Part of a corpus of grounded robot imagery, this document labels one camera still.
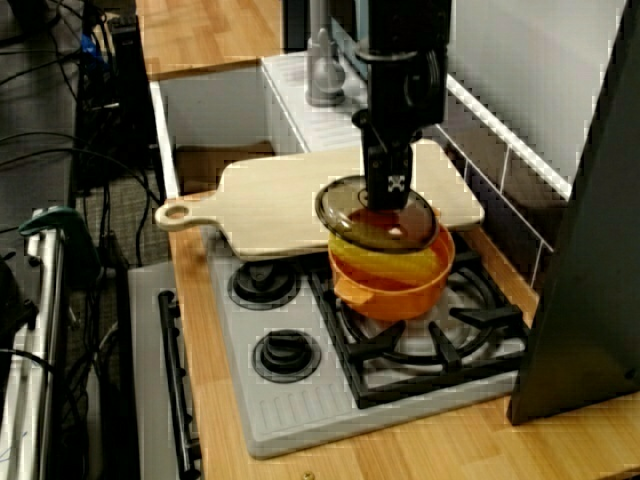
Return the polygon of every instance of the black grate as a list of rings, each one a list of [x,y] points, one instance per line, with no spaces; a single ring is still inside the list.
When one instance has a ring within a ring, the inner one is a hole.
[[[375,337],[366,336],[357,322],[353,321],[358,314],[343,305],[333,293],[328,262],[319,266],[316,264],[308,271],[311,288],[358,408],[369,408],[519,368],[524,352],[463,364],[462,359],[485,345],[494,333],[499,333],[502,339],[518,338],[526,344],[529,329],[522,320],[520,309],[507,301],[484,270],[479,255],[471,251],[459,236],[455,236],[455,241],[456,251],[459,253],[456,255],[452,274],[458,273],[471,282],[480,292],[483,305],[478,309],[450,309],[450,315],[478,331],[460,347],[456,348],[436,323],[429,325],[435,355],[407,355],[396,351],[397,341],[406,328],[404,321],[394,323]],[[399,367],[441,365],[442,369],[439,373],[418,372],[406,380],[370,388],[365,379],[364,363],[378,357],[395,362]]]

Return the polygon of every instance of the faucet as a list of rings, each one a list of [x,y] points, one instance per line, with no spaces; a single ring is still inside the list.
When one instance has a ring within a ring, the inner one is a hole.
[[[338,48],[330,37],[328,0],[309,0],[311,36],[307,43],[306,100],[310,105],[330,107],[344,102],[345,73],[338,62]]]

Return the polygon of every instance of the orange saucepan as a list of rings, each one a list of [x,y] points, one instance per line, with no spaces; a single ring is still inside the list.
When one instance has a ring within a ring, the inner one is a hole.
[[[334,292],[353,310],[376,320],[395,322],[418,317],[437,303],[453,264],[455,246],[442,225],[429,249],[440,260],[439,270],[419,286],[372,275],[338,258],[330,249]]]

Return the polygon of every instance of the wooden countertop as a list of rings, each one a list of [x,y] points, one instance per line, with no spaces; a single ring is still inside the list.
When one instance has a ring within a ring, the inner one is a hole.
[[[209,479],[596,479],[640,472],[640,394],[513,427],[509,397],[271,460],[244,443],[199,229],[169,235],[183,335]],[[492,242],[465,234],[531,322],[538,298]]]
[[[139,0],[137,14],[149,80],[281,53],[279,0]]]

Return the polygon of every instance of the glass lid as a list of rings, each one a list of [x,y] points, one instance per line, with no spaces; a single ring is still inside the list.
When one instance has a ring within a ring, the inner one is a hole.
[[[369,210],[363,176],[341,178],[323,188],[316,197],[316,213],[334,235],[377,252],[424,250],[438,235],[431,206],[413,190],[401,210]]]

